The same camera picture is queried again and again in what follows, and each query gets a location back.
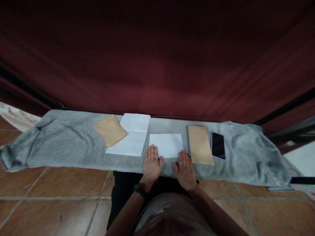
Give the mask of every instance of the finger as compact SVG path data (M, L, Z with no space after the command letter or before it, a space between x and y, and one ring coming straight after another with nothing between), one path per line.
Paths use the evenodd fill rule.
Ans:
M151 146L149 146L148 150L148 161L151 160Z
M154 146L154 159L158 160L158 147Z
M176 177L178 178L178 166L177 166L176 162L173 163L173 167L174 167Z
M179 153L178 164L179 164L179 166L183 165L183 153L182 152Z
M154 145L151 145L151 160L154 159Z
M185 150L183 150L182 156L183 156L183 166L187 166Z
M192 163L192 161L191 161L190 156L188 156L188 159L189 159L189 166L190 166L190 168L191 168L191 169L194 169L194 166L193 166L193 163Z
M159 164L160 164L160 170L162 169L162 166L163 166L163 157L160 157L159 159Z
M186 165L187 165L187 167L190 167L190 165L189 165L189 156L188 156L188 153L185 153L185 160L186 160Z
M148 161L148 150L145 152L145 158L144 161Z

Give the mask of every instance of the brown envelope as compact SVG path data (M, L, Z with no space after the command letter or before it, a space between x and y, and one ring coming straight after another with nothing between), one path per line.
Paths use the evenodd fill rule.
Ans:
M214 165L207 129L204 126L188 126L192 163Z
M121 127L114 114L98 121L94 128L102 136L108 148L127 136L127 132Z

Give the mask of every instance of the folded white paper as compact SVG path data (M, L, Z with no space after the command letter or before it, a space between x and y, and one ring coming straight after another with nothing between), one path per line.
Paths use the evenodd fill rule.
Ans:
M150 117L149 115L125 113L121 119L120 125L127 131L128 135L114 146L107 148L105 153L141 156L148 132Z
M181 134L150 134L149 145L157 146L159 156L163 158L178 158L184 149Z

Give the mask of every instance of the tile floor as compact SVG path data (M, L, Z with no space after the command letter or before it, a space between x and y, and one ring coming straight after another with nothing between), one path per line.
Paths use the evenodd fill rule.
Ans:
M0 117L0 145L20 134ZM0 235L103 236L111 210L111 171L0 169ZM315 204L301 192L224 181L200 186L249 235L315 235Z

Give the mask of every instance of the black watch strap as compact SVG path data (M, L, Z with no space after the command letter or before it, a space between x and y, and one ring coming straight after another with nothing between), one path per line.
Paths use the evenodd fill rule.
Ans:
M135 184L134 185L134 191L139 193L144 199L147 198L147 193L143 190L140 184Z

